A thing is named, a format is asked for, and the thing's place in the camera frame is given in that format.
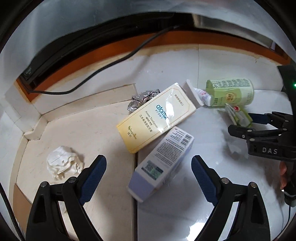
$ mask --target black cable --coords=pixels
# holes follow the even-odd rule
[[[24,238],[24,236],[22,234],[22,231],[20,230],[20,227],[17,224],[17,220],[15,219],[15,215],[13,214],[12,208],[10,206],[10,203],[8,201],[8,198],[6,196],[6,193],[5,193],[1,183],[0,183],[0,193],[1,193],[1,196],[3,198],[4,203],[6,205],[6,208],[8,210],[8,213],[9,213],[9,216],[10,216],[11,221],[13,223],[13,226],[15,227],[15,230],[17,231],[17,234],[18,234],[20,240],[25,241],[25,238]]]
[[[95,71],[94,73],[92,73],[90,76],[88,76],[85,80],[83,80],[81,83],[79,83],[78,85],[76,85],[73,89],[70,89],[68,91],[62,91],[62,92],[50,92],[50,91],[32,91],[32,90],[29,90],[23,83],[23,87],[25,88],[25,90],[28,92],[28,93],[39,93],[39,94],[46,94],[46,95],[66,95],[66,94],[70,94],[72,93],[73,91],[77,90],[80,86],[82,86],[84,83],[86,83],[87,81],[89,81],[92,77],[94,77],[96,74],[98,74],[99,72],[109,68],[109,67],[112,67],[113,65],[116,65],[122,61],[125,61],[127,60],[128,58],[132,57],[133,55],[135,55],[141,48],[143,48],[146,44],[148,44],[149,42],[151,42],[153,39],[157,38],[158,36],[166,33],[166,32],[169,32],[175,28],[177,28],[179,26],[173,26],[173,27],[168,27],[168,28],[165,28],[161,31],[159,31],[158,33],[156,33],[155,35],[153,35],[152,37],[148,38],[147,40],[145,40],[143,43],[141,43],[135,50],[133,50],[132,52],[130,52],[128,55],[110,63],[110,64],[107,64],[106,66],[98,69],[97,71]]]
[[[285,230],[285,228],[287,227],[287,225],[288,225],[288,223],[289,223],[289,221],[290,221],[290,216],[291,216],[291,206],[289,206],[289,216],[288,216],[288,221],[287,221],[285,227],[283,228],[283,230]]]

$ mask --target metal screw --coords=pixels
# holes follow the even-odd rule
[[[46,187],[46,185],[47,185],[47,182],[42,182],[42,183],[40,184],[40,186],[41,186],[42,188]]]
[[[226,177],[221,178],[221,181],[222,181],[224,184],[228,184],[228,183],[229,183],[229,179],[226,178]]]
[[[256,187],[257,187],[257,184],[256,184],[256,183],[254,183],[254,182],[251,182],[251,184],[250,184],[250,185],[251,185],[251,187],[252,187],[252,188],[256,188]]]
[[[74,183],[76,181],[76,177],[70,177],[68,182],[69,183]]]

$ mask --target toothpaste box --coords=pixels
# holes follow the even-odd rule
[[[196,110],[178,83],[142,105],[117,125],[130,153],[155,140]]]
[[[139,202],[146,200],[168,180],[193,140],[189,133],[173,127],[137,166],[128,185],[129,193]]]

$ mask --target yellow box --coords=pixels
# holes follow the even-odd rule
[[[196,110],[178,83],[142,105],[117,125],[130,153],[168,131]]]

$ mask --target finger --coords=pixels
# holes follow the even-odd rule
[[[281,189],[284,189],[287,186],[287,178],[285,176],[281,176]]]
[[[286,171],[287,171],[286,163],[284,161],[281,161],[279,163],[279,174],[282,176],[286,173]]]

